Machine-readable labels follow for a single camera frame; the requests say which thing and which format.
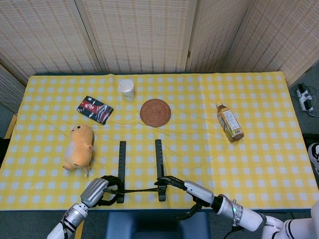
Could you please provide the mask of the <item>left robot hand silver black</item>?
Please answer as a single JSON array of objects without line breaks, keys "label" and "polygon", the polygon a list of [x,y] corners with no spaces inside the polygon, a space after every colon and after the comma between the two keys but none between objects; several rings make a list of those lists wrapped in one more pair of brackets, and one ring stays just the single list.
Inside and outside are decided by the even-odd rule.
[{"label": "left robot hand silver black", "polygon": [[111,200],[103,200],[103,195],[111,186],[117,186],[121,191],[124,189],[123,182],[120,178],[112,175],[105,175],[101,178],[95,178],[80,195],[81,202],[88,208],[96,206],[111,206],[116,203],[121,193],[116,192]]}]

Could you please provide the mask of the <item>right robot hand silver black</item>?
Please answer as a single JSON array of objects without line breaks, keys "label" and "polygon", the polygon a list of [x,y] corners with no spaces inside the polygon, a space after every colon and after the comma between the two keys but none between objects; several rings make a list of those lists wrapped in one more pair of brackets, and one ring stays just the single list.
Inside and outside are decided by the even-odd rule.
[{"label": "right robot hand silver black", "polygon": [[186,193],[192,196],[195,205],[193,205],[185,214],[175,216],[177,220],[189,219],[195,213],[201,210],[202,207],[212,206],[215,198],[213,192],[204,188],[203,186],[189,180],[182,181],[174,176],[159,177],[154,184],[157,186],[172,185],[184,190]]}]

